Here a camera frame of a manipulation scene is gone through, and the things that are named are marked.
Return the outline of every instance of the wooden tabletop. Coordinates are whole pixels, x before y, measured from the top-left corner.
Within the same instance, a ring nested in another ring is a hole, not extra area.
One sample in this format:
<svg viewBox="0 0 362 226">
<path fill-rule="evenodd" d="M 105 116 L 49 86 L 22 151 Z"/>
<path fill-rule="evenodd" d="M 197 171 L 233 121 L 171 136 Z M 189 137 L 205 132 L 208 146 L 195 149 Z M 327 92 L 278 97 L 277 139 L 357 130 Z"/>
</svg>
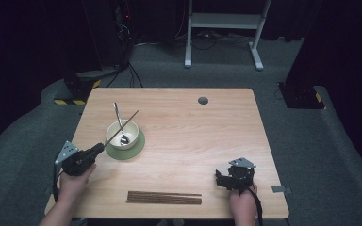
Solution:
<svg viewBox="0 0 362 226">
<path fill-rule="evenodd" d="M 206 105 L 198 99 L 208 99 Z M 128 160 L 106 152 L 75 210 L 75 218 L 231 218 L 229 191 L 216 185 L 215 171 L 245 157 L 257 165 L 254 181 L 263 218 L 286 218 L 288 207 L 272 152 L 250 89 L 94 89 L 72 143 L 86 150 L 105 143 L 107 128 L 137 110 L 133 121 L 145 135 L 143 150 Z M 201 205 L 126 203 L 130 190 L 198 193 Z M 45 212 L 54 204 L 49 200 Z"/>
</svg>

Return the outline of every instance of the green coaster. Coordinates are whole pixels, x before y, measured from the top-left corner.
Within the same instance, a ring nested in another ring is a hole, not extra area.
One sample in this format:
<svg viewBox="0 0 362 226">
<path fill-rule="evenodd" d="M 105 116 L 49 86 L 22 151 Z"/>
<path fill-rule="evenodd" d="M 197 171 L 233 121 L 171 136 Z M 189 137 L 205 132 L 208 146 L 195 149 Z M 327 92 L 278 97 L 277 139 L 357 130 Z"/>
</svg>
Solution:
<svg viewBox="0 0 362 226">
<path fill-rule="evenodd" d="M 140 130 L 140 133 L 138 134 L 137 143 L 135 143 L 132 148 L 127 150 L 120 150 L 114 148 L 112 145 L 107 145 L 106 151 L 107 154 L 114 159 L 126 160 L 137 156 L 137 154 L 139 154 L 140 151 L 142 151 L 144 145 L 145 145 L 145 135 Z"/>
</svg>

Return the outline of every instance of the person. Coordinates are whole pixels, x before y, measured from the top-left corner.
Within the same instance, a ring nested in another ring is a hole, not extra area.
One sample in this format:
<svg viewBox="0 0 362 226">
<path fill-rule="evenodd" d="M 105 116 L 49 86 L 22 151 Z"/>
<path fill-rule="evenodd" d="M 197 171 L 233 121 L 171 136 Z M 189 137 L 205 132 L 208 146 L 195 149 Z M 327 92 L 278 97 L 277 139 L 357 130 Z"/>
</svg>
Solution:
<svg viewBox="0 0 362 226">
<path fill-rule="evenodd" d="M 77 199 L 87 187 L 88 178 L 95 168 L 96 164 L 93 164 L 80 176 L 69 176 L 64 172 L 61 174 L 58 201 L 42 219 L 40 226 L 69 226 L 71 224 Z M 254 186 L 250 188 L 256 191 L 256 185 Z M 237 190 L 232 190 L 230 194 L 230 209 L 236 226 L 255 225 L 257 212 L 255 199 L 249 191 L 244 191 L 239 195 Z"/>
<path fill-rule="evenodd" d="M 69 226 L 71 224 L 78 197 L 87 187 L 88 178 L 95 168 L 96 164 L 92 164 L 80 176 L 69 176 L 65 172 L 61 174 L 58 201 L 42 219 L 40 226 Z"/>
</svg>

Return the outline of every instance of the white bowl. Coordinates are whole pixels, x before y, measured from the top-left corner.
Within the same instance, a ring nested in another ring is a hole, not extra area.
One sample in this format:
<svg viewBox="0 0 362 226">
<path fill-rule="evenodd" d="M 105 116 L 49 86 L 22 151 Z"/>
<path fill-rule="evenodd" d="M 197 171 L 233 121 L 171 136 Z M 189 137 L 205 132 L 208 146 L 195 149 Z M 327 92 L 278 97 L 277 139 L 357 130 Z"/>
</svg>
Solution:
<svg viewBox="0 0 362 226">
<path fill-rule="evenodd" d="M 124 126 L 127 120 L 122 120 L 122 125 Z M 107 129 L 107 140 L 110 140 L 113 135 L 120 129 L 120 125 L 118 121 L 113 122 Z M 127 150 L 132 148 L 138 139 L 138 134 L 140 133 L 140 129 L 133 122 L 129 122 L 124 128 L 124 134 L 129 138 L 130 142 L 128 144 L 121 144 L 120 140 L 122 138 L 122 132 L 120 131 L 115 138 L 110 141 L 110 144 L 119 150 Z"/>
</svg>

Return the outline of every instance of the spoon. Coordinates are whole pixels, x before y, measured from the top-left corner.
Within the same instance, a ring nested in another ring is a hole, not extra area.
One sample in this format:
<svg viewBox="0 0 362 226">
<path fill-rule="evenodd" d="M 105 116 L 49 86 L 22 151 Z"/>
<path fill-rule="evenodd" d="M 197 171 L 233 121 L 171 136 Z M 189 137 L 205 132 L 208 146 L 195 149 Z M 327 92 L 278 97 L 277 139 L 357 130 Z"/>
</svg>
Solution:
<svg viewBox="0 0 362 226">
<path fill-rule="evenodd" d="M 120 129 L 122 130 L 122 138 L 120 139 L 120 144 L 121 145 L 128 144 L 130 142 L 130 139 L 124 134 L 122 120 L 120 119 L 119 108 L 117 107 L 116 103 L 113 103 L 113 105 L 114 105 L 114 109 L 116 110 L 117 120 L 119 121 Z"/>
</svg>

